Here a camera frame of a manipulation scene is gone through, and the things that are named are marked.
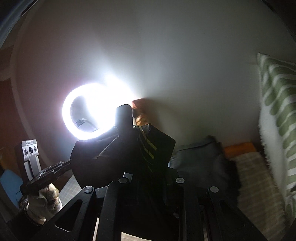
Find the gloved left hand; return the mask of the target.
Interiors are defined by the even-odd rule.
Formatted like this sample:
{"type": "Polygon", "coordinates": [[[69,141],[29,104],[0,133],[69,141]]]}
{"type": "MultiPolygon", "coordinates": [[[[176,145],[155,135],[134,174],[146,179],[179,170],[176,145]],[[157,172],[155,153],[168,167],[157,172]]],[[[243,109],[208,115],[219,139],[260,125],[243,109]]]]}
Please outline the gloved left hand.
{"type": "Polygon", "coordinates": [[[59,190],[51,183],[39,190],[38,195],[28,195],[26,212],[40,225],[53,218],[63,208],[59,198],[59,190]]]}

